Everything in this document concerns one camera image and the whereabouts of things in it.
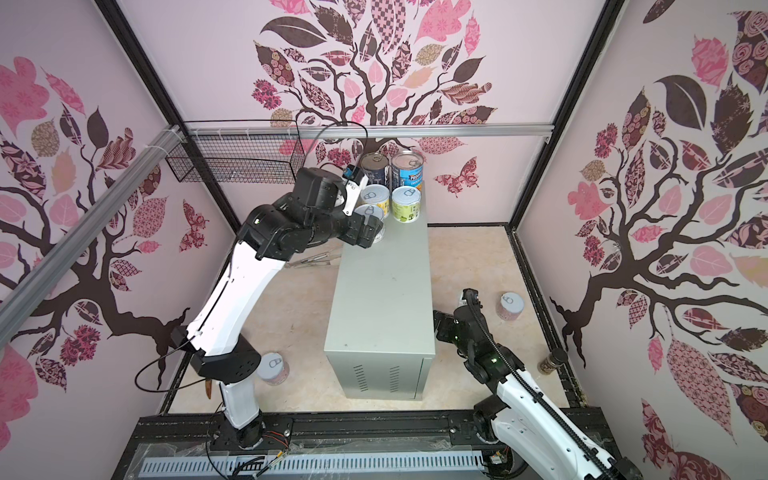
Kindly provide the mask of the metal tongs cream tips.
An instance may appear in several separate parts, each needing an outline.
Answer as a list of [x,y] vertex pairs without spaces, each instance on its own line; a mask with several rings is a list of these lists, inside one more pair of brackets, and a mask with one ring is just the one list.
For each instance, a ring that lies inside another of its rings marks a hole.
[[295,260],[286,264],[286,268],[307,268],[315,266],[330,266],[341,258],[342,250],[340,248],[323,251],[306,258]]

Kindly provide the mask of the dark navy tall can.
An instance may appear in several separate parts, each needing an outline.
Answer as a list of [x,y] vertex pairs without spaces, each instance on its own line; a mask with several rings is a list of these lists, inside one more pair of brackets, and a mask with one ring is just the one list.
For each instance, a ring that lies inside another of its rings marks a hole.
[[369,185],[384,185],[389,187],[389,159],[382,153],[370,152],[360,159],[360,167],[368,178]]

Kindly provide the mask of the aluminium rail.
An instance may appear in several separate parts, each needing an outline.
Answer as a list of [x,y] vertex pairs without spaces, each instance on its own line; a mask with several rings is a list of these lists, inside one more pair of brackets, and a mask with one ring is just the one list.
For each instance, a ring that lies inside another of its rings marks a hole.
[[349,123],[341,126],[306,126],[290,124],[273,127],[269,120],[245,122],[187,122],[191,135],[290,135],[302,139],[335,138],[430,138],[430,137],[545,137],[554,131],[546,123],[508,123],[475,125],[376,125],[361,127]]
[[2,345],[11,340],[132,192],[181,140],[179,126],[168,125],[161,130],[75,227],[42,258],[39,266],[10,292],[1,304]]

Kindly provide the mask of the grey metal cabinet counter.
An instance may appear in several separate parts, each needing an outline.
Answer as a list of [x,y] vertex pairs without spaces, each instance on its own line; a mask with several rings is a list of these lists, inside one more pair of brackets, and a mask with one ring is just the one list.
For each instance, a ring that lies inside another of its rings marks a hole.
[[348,398],[418,401],[436,355],[427,214],[344,246],[324,353]]

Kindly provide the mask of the green short can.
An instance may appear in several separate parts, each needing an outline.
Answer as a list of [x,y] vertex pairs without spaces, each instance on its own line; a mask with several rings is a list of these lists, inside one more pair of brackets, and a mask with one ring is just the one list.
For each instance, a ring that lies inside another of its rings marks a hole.
[[391,193],[394,219],[400,223],[416,221],[421,212],[421,191],[417,187],[401,186]]

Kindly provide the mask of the aluminium rail left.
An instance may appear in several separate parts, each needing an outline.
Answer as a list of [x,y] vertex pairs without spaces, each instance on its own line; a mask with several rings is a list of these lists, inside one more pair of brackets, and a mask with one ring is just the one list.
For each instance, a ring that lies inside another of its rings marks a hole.
[[168,125],[161,130],[75,227],[42,258],[39,266],[10,292],[1,304],[2,345],[11,340],[132,192],[181,140],[179,126]]

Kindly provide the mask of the pink short can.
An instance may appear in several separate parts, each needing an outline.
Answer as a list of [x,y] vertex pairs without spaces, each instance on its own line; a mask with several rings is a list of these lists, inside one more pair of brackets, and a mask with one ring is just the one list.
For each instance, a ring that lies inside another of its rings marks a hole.
[[496,313],[504,321],[516,320],[525,309],[525,301],[515,292],[504,292],[496,304]]
[[278,352],[268,352],[261,356],[256,369],[257,376],[266,384],[277,386],[289,376],[290,369],[285,358]]

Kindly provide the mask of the blue chicken noodle soup can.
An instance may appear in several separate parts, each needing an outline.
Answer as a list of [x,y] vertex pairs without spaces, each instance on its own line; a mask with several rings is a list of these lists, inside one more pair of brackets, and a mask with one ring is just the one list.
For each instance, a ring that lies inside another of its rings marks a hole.
[[422,190],[424,157],[416,151],[405,150],[391,160],[391,187],[409,186]]

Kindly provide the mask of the teal short can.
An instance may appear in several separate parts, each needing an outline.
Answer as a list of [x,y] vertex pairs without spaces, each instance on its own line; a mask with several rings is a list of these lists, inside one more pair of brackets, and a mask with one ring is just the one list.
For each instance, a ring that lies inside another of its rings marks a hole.
[[373,239],[373,244],[379,243],[384,236],[385,233],[385,227],[384,227],[384,219],[385,214],[384,211],[377,205],[373,204],[363,204],[361,206],[358,206],[355,208],[354,212],[356,214],[361,215],[364,218],[364,225],[365,226],[376,226],[376,235]]

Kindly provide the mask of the aluminium rail back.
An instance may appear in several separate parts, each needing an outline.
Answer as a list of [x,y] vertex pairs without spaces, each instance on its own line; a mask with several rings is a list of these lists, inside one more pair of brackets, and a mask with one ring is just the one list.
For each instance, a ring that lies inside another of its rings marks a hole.
[[546,123],[508,123],[475,125],[376,125],[361,127],[349,123],[341,126],[306,126],[290,124],[273,127],[269,120],[245,122],[187,122],[191,135],[290,135],[302,139],[335,138],[430,138],[430,137],[545,137],[554,131]]

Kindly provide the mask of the brown spice bottle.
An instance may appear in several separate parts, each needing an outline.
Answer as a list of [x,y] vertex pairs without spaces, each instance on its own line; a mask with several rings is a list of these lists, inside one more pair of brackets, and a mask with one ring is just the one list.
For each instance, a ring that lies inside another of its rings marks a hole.
[[550,375],[568,363],[568,353],[562,348],[554,348],[542,359],[537,370],[542,375]]

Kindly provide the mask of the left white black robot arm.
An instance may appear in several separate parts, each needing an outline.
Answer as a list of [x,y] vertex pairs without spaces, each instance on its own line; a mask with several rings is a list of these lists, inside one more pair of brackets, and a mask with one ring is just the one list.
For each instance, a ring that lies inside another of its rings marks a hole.
[[373,245],[382,221],[355,210],[368,183],[358,166],[347,166],[341,175],[301,168],[291,192],[250,212],[202,310],[171,335],[174,347],[190,353],[195,372],[219,388],[241,448],[258,445],[265,430],[253,388],[262,357],[242,334],[247,317],[294,255],[330,239]]

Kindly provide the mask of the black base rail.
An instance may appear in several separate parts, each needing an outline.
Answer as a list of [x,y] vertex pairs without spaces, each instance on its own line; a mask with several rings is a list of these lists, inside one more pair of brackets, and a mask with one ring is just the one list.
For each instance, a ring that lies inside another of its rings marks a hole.
[[[618,456],[610,431],[597,409],[568,409],[565,414],[593,441]],[[239,447],[223,413],[168,414],[138,421],[118,461],[113,478],[136,479],[139,463],[149,457],[334,454],[379,452],[477,451],[486,467],[470,472],[352,474],[328,478],[281,476],[220,479],[356,479],[356,478],[541,478],[510,447],[479,437],[473,410],[267,413],[261,442]]]

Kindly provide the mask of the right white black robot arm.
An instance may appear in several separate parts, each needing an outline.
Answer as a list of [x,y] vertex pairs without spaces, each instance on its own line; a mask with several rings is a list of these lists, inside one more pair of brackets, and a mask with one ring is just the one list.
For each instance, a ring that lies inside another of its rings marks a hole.
[[456,347],[465,369],[491,395],[474,407],[480,438],[504,444],[543,479],[640,479],[626,457],[593,441],[538,386],[525,365],[497,343],[482,313],[465,305],[435,310],[436,339]]

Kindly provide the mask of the small yellow can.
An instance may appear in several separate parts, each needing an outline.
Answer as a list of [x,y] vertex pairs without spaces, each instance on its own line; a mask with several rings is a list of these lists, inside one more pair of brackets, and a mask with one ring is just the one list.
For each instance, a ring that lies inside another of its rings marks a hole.
[[372,184],[365,187],[361,193],[363,205],[374,205],[380,208],[385,218],[390,213],[390,190],[381,184]]

